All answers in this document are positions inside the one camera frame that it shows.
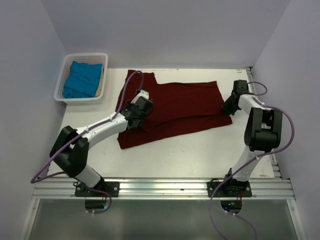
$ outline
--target folded blue towel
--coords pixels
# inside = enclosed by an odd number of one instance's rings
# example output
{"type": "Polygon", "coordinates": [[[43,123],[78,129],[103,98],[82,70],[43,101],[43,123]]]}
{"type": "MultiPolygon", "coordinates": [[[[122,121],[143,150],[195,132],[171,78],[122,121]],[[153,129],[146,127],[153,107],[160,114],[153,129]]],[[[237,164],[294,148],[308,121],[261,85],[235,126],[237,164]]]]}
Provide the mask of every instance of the folded blue towel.
{"type": "Polygon", "coordinates": [[[66,99],[93,98],[100,82],[102,64],[73,61],[62,95],[66,99]]]}

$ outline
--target white plastic basket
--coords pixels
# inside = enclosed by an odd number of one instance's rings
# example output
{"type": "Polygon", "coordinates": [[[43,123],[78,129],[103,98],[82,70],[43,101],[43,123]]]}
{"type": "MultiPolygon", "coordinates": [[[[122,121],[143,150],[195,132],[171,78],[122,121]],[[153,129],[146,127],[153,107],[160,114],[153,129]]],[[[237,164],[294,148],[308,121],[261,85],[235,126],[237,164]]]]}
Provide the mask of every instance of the white plastic basket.
{"type": "Polygon", "coordinates": [[[104,95],[106,76],[107,76],[108,55],[105,53],[76,53],[65,56],[59,77],[55,86],[54,99],[59,102],[65,102],[68,105],[97,105],[101,103],[104,95]],[[103,82],[101,94],[97,97],[88,98],[64,98],[63,91],[67,77],[70,73],[70,66],[73,61],[87,64],[102,64],[103,65],[103,82]]]}

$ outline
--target dark red cloth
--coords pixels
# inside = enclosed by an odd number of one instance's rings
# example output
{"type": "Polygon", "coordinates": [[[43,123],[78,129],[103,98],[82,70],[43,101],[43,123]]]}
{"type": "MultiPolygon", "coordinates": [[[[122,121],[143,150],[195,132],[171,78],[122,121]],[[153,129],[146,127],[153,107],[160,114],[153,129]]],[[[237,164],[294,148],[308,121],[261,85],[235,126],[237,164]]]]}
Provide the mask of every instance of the dark red cloth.
{"type": "MultiPolygon", "coordinates": [[[[126,81],[133,72],[134,70],[128,71],[126,81]]],[[[216,81],[158,84],[154,73],[143,75],[142,89],[149,92],[154,111],[144,119],[138,129],[119,133],[118,142],[121,149],[232,124],[231,118],[221,113],[224,100],[216,81]]],[[[127,85],[123,106],[127,100],[135,97],[140,83],[141,75],[134,75],[127,85]]],[[[119,95],[117,108],[122,92],[123,89],[119,95]]]]}

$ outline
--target white wall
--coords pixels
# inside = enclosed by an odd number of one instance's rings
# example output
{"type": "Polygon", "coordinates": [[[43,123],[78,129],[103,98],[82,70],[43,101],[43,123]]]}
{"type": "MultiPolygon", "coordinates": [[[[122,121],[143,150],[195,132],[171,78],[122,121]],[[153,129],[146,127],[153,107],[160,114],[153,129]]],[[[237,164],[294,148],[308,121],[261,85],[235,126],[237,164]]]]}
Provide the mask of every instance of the white wall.
{"type": "MultiPolygon", "coordinates": [[[[291,0],[254,65],[253,78],[265,83],[268,104],[293,118],[292,146],[277,156],[291,178],[298,210],[311,240],[320,236],[320,1],[291,0]]],[[[290,134],[284,126],[283,143],[290,134]]]]}
{"type": "Polygon", "coordinates": [[[42,0],[67,53],[109,67],[253,66],[290,0],[42,0]]]}
{"type": "Polygon", "coordinates": [[[65,107],[54,101],[64,48],[39,0],[0,3],[0,239],[19,238],[65,107]]]}

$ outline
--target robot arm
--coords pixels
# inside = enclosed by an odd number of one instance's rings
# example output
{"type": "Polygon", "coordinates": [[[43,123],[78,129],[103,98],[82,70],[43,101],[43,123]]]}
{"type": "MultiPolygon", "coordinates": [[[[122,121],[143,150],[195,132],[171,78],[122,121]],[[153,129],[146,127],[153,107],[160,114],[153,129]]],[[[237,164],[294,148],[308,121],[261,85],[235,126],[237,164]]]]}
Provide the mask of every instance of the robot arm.
{"type": "Polygon", "coordinates": [[[52,157],[63,145],[85,132],[73,145],[62,151],[54,159],[54,162],[70,178],[75,178],[92,189],[105,191],[108,187],[104,179],[87,164],[89,149],[111,135],[141,126],[153,106],[149,100],[149,93],[141,90],[119,113],[114,112],[110,116],[84,127],[76,129],[70,126],[64,127],[49,155],[52,157]]]}
{"type": "MultiPolygon", "coordinates": [[[[231,96],[222,105],[221,111],[228,115],[234,115],[237,110],[244,110],[248,115],[248,121],[244,132],[245,147],[238,162],[229,170],[225,179],[254,156],[262,153],[269,153],[277,148],[281,141],[282,112],[265,108],[257,104],[255,96],[249,93],[248,83],[245,80],[236,80],[233,83],[231,96]]],[[[224,192],[228,197],[237,197],[244,193],[245,197],[251,197],[249,185],[250,175],[258,164],[259,160],[252,162],[241,169],[224,186],[224,192]]]]}

